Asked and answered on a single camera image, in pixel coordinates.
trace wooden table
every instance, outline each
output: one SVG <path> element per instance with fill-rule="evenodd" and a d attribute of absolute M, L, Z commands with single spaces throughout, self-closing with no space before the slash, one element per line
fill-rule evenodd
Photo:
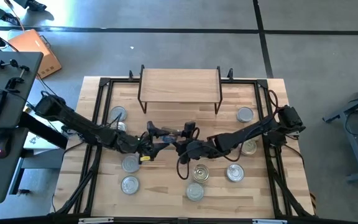
<path fill-rule="evenodd" d="M 91 119 L 100 77 L 84 77 L 76 112 Z M 268 79 L 268 86 L 277 93 L 279 105 L 288 104 L 287 93 L 282 79 Z M 127 132 L 140 135 L 146 130 L 146 122 L 153 121 L 156 127 L 170 126 L 183 129 L 187 121 L 196 121 L 201 133 L 199 139 L 214 134 L 233 132 L 250 123 L 240 123 L 236 119 L 237 110 L 242 106 L 250 107 L 257 114 L 255 93 L 252 85 L 223 84 L 223 103 L 217 115 L 213 105 L 194 103 L 153 103 L 147 114 L 143 114 L 137 101 L 137 83 L 116 83 L 113 87 L 110 108 L 123 106 L 128 112 L 125 123 Z M 98 121 L 101 120 L 106 96 L 101 102 Z M 288 145 L 299 150 L 298 143 L 287 139 Z M 78 140 L 69 141 L 68 147 Z M 98 181 L 94 195 L 92 216 L 109 217 L 191 217 L 191 218 L 273 218 L 266 162 L 262 141 L 257 143 L 258 150 L 252 156 L 242 156 L 240 164 L 245 170 L 241 182 L 229 182 L 224 174 L 231 162 L 224 158 L 205 159 L 190 162 L 190 170 L 197 164 L 209 168 L 210 177 L 203 184 L 204 198 L 192 202 L 185 196 L 188 180 L 181 180 L 176 173 L 178 155 L 174 150 L 161 151 L 155 161 L 144 162 L 134 173 L 140 180 L 140 189 L 135 195 L 121 192 L 121 180 L 128 176 L 121 168 L 126 156 L 104 149 L 99 167 Z M 55 191 L 55 206 L 59 209 L 73 193 L 80 179 L 85 145 L 66 153 Z M 301 158 L 283 147 L 283 165 L 288 188 L 304 209 L 313 213 L 308 184 Z M 185 175 L 185 166 L 180 166 Z M 277 187 L 279 202 L 284 211 L 282 194 Z M 88 189 L 85 191 L 81 210 L 85 207 Z"/>

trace orange box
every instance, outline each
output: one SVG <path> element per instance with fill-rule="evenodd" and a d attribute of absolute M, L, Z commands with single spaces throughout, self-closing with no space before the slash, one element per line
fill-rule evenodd
<path fill-rule="evenodd" d="M 62 68 L 59 60 L 50 50 L 49 43 L 46 41 L 47 44 L 45 44 L 41 36 L 34 29 L 27 30 L 23 34 L 10 39 L 8 42 L 20 52 L 42 52 L 44 54 L 40 68 L 38 69 L 41 78 L 45 78 Z"/>

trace wooden shelf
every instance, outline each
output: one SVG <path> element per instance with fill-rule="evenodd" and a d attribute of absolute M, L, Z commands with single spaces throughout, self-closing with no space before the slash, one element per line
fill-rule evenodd
<path fill-rule="evenodd" d="M 215 104 L 222 102 L 221 74 L 217 69 L 144 68 L 140 73 L 138 100 L 146 113 L 147 103 Z"/>

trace gray floor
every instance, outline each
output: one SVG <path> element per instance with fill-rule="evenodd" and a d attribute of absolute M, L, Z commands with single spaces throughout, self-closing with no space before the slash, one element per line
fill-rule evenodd
<path fill-rule="evenodd" d="M 49 12 L 28 13 L 16 6 L 26 26 L 256 29 L 251 0 L 44 0 Z M 358 30 L 358 0 L 259 0 L 265 29 Z M 0 32 L 2 37 L 15 32 Z M 234 69 L 235 77 L 266 77 L 259 36 L 255 34 L 120 34 L 43 32 L 63 70 L 45 81 L 76 106 L 85 75 L 127 75 L 149 68 Z M 321 118 L 356 97 L 358 35 L 267 35 L 275 78 L 284 78 L 290 103 L 307 129 L 301 134 L 310 190 L 317 215 L 358 221 L 358 172 L 338 122 Z M 40 98 L 36 82 L 29 100 Z M 0 218 L 46 214 L 57 171 L 25 173 L 29 196 L 8 196 Z M 4 208 L 14 210 L 1 212 Z"/>

